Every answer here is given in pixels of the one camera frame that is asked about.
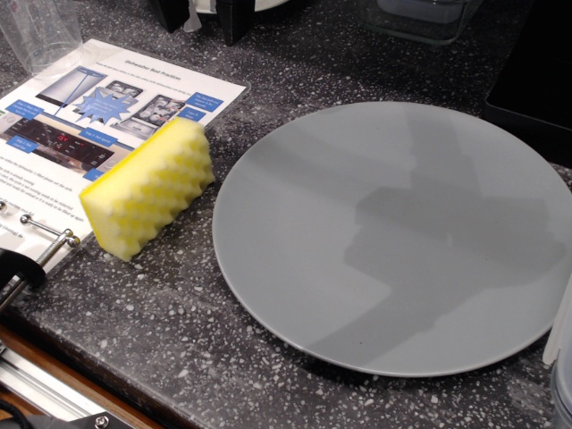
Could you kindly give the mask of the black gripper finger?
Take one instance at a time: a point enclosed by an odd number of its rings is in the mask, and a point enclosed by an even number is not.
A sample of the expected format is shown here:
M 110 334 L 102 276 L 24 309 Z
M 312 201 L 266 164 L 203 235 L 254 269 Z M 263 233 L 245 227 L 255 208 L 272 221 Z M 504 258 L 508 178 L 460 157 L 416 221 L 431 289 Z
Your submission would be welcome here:
M 154 12 L 161 26 L 173 33 L 190 18 L 188 0 L 155 0 Z
M 232 46 L 245 36 L 252 26 L 255 0 L 216 0 L 218 16 L 226 46 Z

